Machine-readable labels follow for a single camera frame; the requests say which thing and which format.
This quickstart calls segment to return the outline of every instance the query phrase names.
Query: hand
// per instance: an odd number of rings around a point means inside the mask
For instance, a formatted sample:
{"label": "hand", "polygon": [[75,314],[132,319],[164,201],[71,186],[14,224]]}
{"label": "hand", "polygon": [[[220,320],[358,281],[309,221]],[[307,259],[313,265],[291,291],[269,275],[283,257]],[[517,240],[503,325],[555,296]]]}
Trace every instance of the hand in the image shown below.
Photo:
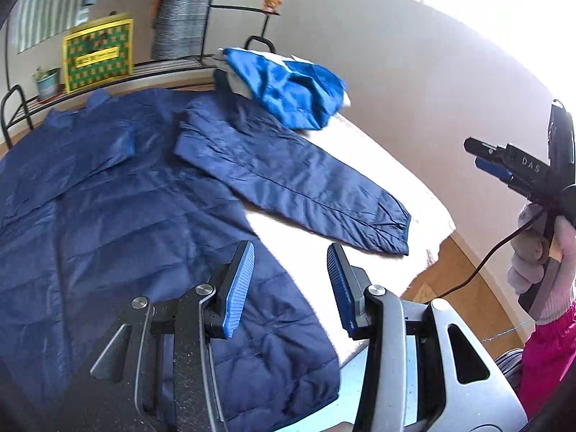
{"label": "hand", "polygon": [[[529,204],[525,206],[518,217],[518,225],[522,226],[542,209],[541,206]],[[529,230],[524,231],[514,240],[512,247],[514,255],[512,266],[508,270],[508,283],[517,295],[525,293],[532,284],[544,277],[542,258],[547,252],[547,242],[543,237],[546,214],[541,216]],[[562,251],[562,263],[558,277],[548,300],[545,303],[537,325],[546,325],[561,318],[575,300],[574,279],[576,274],[576,230],[565,217],[557,217],[554,226],[554,236]]]}

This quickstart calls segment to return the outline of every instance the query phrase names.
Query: wooden floor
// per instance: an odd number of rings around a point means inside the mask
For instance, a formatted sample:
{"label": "wooden floor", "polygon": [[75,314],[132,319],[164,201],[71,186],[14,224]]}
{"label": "wooden floor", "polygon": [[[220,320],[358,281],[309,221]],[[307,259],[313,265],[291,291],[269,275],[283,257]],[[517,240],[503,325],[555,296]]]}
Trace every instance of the wooden floor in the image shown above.
{"label": "wooden floor", "polygon": [[[14,135],[13,143],[16,144],[27,133],[28,130]],[[0,144],[0,158],[6,152],[6,144]],[[448,238],[440,248],[439,261],[414,280],[405,292],[404,298],[416,302],[429,301],[460,284],[473,270],[474,266],[459,246]],[[487,339],[512,328],[512,323],[502,306],[479,276],[465,288],[448,296],[447,300],[479,339]],[[512,331],[483,345],[492,357],[497,357],[510,349],[522,347],[522,341],[516,331]]]}

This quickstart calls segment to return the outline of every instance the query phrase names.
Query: black chair handle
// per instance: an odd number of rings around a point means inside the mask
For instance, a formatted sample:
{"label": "black chair handle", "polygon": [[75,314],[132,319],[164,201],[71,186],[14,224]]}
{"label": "black chair handle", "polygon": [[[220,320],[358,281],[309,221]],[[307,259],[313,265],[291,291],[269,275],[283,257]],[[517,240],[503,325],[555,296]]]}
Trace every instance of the black chair handle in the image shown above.
{"label": "black chair handle", "polygon": [[250,46],[250,42],[252,42],[252,41],[261,42],[262,44],[266,44],[270,50],[270,53],[276,53],[276,47],[274,46],[274,44],[272,42],[270,42],[268,39],[266,39],[264,37],[260,37],[260,36],[248,37],[248,40],[244,44],[244,50],[248,50],[248,47]]}
{"label": "black chair handle", "polygon": [[[10,121],[8,123],[6,123],[6,115],[5,115],[6,102],[14,93],[18,93],[20,96],[20,105],[18,106],[16,111],[13,113]],[[17,117],[18,113],[20,112],[20,109],[24,109],[24,116],[22,116],[22,118],[20,118],[19,120],[14,121],[14,119]],[[24,95],[24,91],[22,90],[22,87],[20,85],[14,85],[4,95],[4,97],[2,98],[2,101],[0,102],[0,128],[2,129],[2,134],[4,135],[4,139],[6,141],[6,146],[8,146],[9,150],[12,149],[12,139],[10,138],[10,133],[8,132],[8,129],[11,126],[16,125],[16,123],[18,123],[24,119],[26,119],[26,122],[28,123],[28,128],[30,130],[33,130],[34,125],[32,124],[32,118],[30,116],[30,112],[28,112],[28,104],[26,103],[26,97]]]}

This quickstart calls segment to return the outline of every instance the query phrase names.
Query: plant pot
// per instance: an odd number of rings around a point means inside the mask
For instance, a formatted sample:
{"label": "plant pot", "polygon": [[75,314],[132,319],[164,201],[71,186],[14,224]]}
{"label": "plant pot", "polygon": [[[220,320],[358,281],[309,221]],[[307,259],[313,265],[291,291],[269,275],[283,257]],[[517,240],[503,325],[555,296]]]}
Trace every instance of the plant pot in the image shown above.
{"label": "plant pot", "polygon": [[60,93],[60,68],[48,71],[48,76],[40,81],[36,81],[38,87],[38,100],[50,99]]}

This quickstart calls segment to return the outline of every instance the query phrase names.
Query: bright light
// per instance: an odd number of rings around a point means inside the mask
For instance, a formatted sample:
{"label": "bright light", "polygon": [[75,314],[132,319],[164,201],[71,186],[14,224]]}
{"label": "bright light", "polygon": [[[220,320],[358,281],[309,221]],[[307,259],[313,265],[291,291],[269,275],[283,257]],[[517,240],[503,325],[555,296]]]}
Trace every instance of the bright light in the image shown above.
{"label": "bright light", "polygon": [[496,43],[576,112],[576,0],[415,0]]}

